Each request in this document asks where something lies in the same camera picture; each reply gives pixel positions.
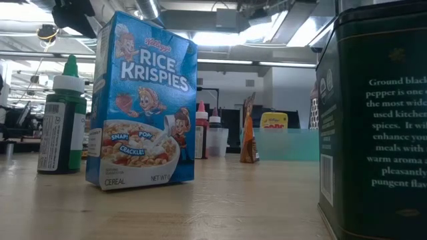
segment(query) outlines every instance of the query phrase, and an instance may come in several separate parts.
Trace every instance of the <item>green bottle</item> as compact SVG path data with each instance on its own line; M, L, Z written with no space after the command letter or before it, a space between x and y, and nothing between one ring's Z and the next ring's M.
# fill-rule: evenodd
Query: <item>green bottle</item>
M85 82L76 58L68 57L62 75L53 80L54 94L46 97L37 172L66 174L80 171L85 129Z

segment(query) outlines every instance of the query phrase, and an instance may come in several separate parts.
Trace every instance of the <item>cartoon elf character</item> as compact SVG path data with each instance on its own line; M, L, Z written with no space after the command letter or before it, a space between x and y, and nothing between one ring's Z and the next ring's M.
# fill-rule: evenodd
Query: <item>cartoon elf character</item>
M153 89L149 89L147 87L139 87L138 94L139 106L141 106L143 111L138 113L136 111L131 110L128 113L130 117L140 117L141 114L144 114L147 118L147 122L152 123L152 115L160 114L161 112L166 110L166 106L159 101L159 97Z
M178 142L179 147L181 148L181 153L179 154L179 162L183 161L182 159L182 150L185 152L185 161L191 161L191 158L187 150L187 142L185 142L185 134L188 133L191 129L191 123L189 121L189 110L187 107L181 107L175 113L175 126L172 126L172 137Z
M119 39L115 42L115 57L125 57L126 61L133 61L133 56L138 54L135 50L135 38L124 24L117 24L115 34Z

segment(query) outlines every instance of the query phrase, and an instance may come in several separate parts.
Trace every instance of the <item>rice krispies box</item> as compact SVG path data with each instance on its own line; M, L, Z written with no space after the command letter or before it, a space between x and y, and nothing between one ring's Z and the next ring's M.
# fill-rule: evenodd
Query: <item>rice krispies box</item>
M103 190L192 180L197 46L121 12L97 41L86 180Z

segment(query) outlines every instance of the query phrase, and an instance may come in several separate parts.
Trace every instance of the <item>plastic container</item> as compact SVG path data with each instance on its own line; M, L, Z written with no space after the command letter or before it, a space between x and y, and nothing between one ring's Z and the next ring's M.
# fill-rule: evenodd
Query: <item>plastic container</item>
M225 157L227 151L228 129L209 128L207 131L207 152L210 157Z
M338 16L316 69L320 209L337 239L427 239L427 2Z
M70 55L62 75L53 80L54 94L46 96L38 173L65 174L80 170L85 129L85 82Z
M209 129L205 103L200 101L199 109L195 113L195 155L196 159L206 159L206 136Z

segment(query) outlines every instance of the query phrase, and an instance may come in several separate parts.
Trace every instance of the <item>green bottle cap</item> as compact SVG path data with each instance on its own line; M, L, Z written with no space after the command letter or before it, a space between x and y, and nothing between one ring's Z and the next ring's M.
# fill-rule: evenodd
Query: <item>green bottle cap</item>
M64 67L64 72L62 75L65 76L72 76L72 77L79 77L79 70L77 68L77 59L74 55L68 56L67 63Z

